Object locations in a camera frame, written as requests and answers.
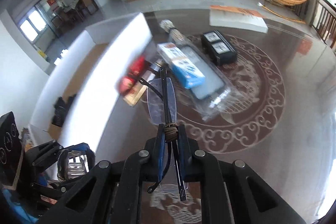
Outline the clear glasses black frame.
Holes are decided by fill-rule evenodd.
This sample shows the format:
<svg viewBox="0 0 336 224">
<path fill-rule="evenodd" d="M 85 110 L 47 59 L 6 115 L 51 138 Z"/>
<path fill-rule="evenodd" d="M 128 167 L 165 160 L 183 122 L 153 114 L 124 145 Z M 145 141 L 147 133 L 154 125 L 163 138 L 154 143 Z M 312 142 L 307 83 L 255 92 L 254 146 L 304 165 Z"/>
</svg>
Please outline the clear glasses black frame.
<svg viewBox="0 0 336 224">
<path fill-rule="evenodd" d="M 186 189 L 183 181 L 179 162 L 178 152 L 178 125 L 175 121 L 175 111 L 173 107 L 176 105 L 173 84 L 165 67 L 160 67 L 159 77 L 149 82 L 141 79 L 140 83 L 147 86 L 147 106 L 151 121 L 156 124 L 164 124 L 165 133 L 165 155 L 163 160 L 163 176 L 160 182 L 155 182 L 147 189 L 148 193 L 153 193 L 154 190 L 163 181 L 168 173 L 171 162 L 174 163 L 175 174 L 177 178 L 178 194 L 181 201 L 186 201 Z"/>
</svg>

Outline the gold cosmetic tube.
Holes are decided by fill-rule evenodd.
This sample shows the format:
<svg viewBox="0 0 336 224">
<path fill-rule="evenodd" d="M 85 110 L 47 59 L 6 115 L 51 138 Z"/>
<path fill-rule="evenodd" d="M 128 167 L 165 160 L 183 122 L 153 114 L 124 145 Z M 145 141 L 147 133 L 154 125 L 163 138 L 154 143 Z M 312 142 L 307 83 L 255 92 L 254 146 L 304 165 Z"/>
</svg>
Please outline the gold cosmetic tube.
<svg viewBox="0 0 336 224">
<path fill-rule="evenodd" d="M 143 74 L 139 77 L 138 81 L 134 85 L 134 87 L 131 88 L 131 90 L 123 96 L 123 100 L 129 105 L 129 106 L 135 106 L 137 102 L 141 99 L 143 93 L 147 90 L 147 86 L 140 83 L 140 80 L 143 79 L 146 82 L 149 82 L 157 76 L 161 65 L 163 64 L 162 59 L 157 59 L 154 63 L 149 65 L 149 62 L 147 62 L 147 66 L 143 72 Z"/>
</svg>

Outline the phone case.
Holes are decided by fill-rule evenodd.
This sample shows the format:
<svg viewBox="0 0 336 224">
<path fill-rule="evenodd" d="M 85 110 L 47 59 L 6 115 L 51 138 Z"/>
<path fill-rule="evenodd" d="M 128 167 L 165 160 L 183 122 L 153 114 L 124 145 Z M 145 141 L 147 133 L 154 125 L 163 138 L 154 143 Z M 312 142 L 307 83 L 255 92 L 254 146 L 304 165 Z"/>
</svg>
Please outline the phone case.
<svg viewBox="0 0 336 224">
<path fill-rule="evenodd" d="M 181 94 L 186 97 L 183 102 L 189 102 L 203 121 L 221 113 L 233 114 L 245 109 L 246 98 L 206 55 L 190 43 L 179 48 L 205 76 L 202 84 L 189 90 L 181 89 Z"/>
</svg>

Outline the red foil packet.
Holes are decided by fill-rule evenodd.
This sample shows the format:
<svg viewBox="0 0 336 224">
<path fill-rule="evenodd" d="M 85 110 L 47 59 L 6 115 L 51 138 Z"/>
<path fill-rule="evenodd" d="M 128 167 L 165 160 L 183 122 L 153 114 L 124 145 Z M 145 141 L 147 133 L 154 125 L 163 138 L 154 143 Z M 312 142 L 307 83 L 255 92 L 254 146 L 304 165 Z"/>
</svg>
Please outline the red foil packet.
<svg viewBox="0 0 336 224">
<path fill-rule="evenodd" d="M 126 95 L 134 87 L 146 66 L 147 62 L 144 55 L 141 55 L 130 64 L 126 75 L 121 77 L 118 84 L 118 91 L 122 96 Z"/>
</svg>

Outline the blue white ointment box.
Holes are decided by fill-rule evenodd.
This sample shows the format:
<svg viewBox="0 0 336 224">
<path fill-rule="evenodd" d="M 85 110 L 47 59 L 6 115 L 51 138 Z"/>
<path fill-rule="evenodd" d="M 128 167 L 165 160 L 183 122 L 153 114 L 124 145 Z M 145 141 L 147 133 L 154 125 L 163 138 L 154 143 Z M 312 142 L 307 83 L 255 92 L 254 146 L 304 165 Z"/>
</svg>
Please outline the blue white ointment box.
<svg viewBox="0 0 336 224">
<path fill-rule="evenodd" d="M 174 43 L 158 44 L 157 51 L 183 88 L 191 89 L 205 82 L 205 75 Z"/>
</svg>

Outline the black knit glove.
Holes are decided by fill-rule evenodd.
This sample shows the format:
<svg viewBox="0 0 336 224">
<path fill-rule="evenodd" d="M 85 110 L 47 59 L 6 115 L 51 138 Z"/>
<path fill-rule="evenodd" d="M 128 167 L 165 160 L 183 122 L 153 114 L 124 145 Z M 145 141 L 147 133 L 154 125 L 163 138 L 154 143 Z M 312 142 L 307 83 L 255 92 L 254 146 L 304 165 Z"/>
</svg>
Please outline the black knit glove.
<svg viewBox="0 0 336 224">
<path fill-rule="evenodd" d="M 68 101 L 66 102 L 62 97 L 59 97 L 54 104 L 54 115 L 52 118 L 52 124 L 58 127 L 62 127 L 66 116 L 74 102 L 76 94 L 68 97 Z"/>
</svg>

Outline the cotton swab bundle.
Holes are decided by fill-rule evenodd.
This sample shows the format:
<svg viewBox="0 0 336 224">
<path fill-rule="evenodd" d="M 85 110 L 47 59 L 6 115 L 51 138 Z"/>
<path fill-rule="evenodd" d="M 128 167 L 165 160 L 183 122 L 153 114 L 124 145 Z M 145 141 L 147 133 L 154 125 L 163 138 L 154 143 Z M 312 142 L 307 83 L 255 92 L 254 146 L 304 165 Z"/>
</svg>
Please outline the cotton swab bundle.
<svg viewBox="0 0 336 224">
<path fill-rule="evenodd" d="M 175 25 L 168 19 L 164 19 L 160 22 L 160 27 L 168 34 L 168 41 L 176 44 L 177 46 L 183 46 L 190 43 L 190 40 L 184 36 Z"/>
</svg>

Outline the rhinestone hair claw clip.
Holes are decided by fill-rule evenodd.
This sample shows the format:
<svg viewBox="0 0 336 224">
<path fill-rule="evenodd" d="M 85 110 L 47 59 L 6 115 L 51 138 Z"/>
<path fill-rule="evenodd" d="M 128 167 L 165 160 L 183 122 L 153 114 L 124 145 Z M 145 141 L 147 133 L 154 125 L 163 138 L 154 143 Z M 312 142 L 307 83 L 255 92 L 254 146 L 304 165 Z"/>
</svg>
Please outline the rhinestone hair claw clip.
<svg viewBox="0 0 336 224">
<path fill-rule="evenodd" d="M 84 176 L 95 166 L 93 151 L 79 151 L 64 149 L 57 161 L 57 176 L 61 181 L 69 181 Z"/>
</svg>

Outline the white storage box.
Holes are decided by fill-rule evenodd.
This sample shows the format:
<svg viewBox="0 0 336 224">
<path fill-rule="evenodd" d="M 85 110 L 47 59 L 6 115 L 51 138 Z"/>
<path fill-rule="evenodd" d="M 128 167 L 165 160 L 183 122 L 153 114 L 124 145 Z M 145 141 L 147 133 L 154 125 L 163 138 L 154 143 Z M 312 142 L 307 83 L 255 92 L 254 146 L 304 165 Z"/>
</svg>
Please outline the white storage box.
<svg viewBox="0 0 336 224">
<path fill-rule="evenodd" d="M 28 129 L 34 145 L 56 139 L 62 146 L 87 143 L 96 151 L 119 98 L 118 83 L 147 47 L 152 34 L 143 13 L 88 26 L 52 71 Z M 76 94 L 62 127 L 53 125 L 54 104 Z"/>
</svg>

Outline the black rectangular box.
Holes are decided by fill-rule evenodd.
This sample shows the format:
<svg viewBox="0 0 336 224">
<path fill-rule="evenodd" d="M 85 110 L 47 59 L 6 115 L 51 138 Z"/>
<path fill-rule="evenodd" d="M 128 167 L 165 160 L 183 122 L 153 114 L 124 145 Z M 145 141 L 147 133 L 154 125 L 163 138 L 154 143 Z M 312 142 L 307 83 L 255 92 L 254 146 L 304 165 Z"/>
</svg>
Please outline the black rectangular box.
<svg viewBox="0 0 336 224">
<path fill-rule="evenodd" d="M 201 35 L 201 44 L 211 61 L 218 67 L 232 64 L 237 60 L 235 47 L 222 35 L 214 30 Z"/>
</svg>

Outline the flat white cardboard box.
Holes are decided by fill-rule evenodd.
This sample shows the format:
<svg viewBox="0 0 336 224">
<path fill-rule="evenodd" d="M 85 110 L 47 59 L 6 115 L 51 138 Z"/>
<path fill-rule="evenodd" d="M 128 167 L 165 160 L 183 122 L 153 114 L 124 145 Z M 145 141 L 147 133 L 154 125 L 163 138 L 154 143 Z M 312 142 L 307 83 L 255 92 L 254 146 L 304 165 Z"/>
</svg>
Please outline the flat white cardboard box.
<svg viewBox="0 0 336 224">
<path fill-rule="evenodd" d="M 258 11 L 232 6 L 211 5 L 210 25 L 213 27 L 236 28 L 264 34 L 268 32 L 264 16 Z"/>
</svg>

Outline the wooden railing furniture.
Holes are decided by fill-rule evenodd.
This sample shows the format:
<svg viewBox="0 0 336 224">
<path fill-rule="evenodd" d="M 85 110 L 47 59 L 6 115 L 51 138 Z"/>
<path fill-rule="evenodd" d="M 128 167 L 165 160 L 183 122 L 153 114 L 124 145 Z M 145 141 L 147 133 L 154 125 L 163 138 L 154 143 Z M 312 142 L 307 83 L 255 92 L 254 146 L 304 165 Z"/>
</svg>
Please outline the wooden railing furniture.
<svg viewBox="0 0 336 224">
<path fill-rule="evenodd" d="M 317 0 L 311 26 L 319 38 L 335 52 L 335 5 L 328 0 Z"/>
</svg>

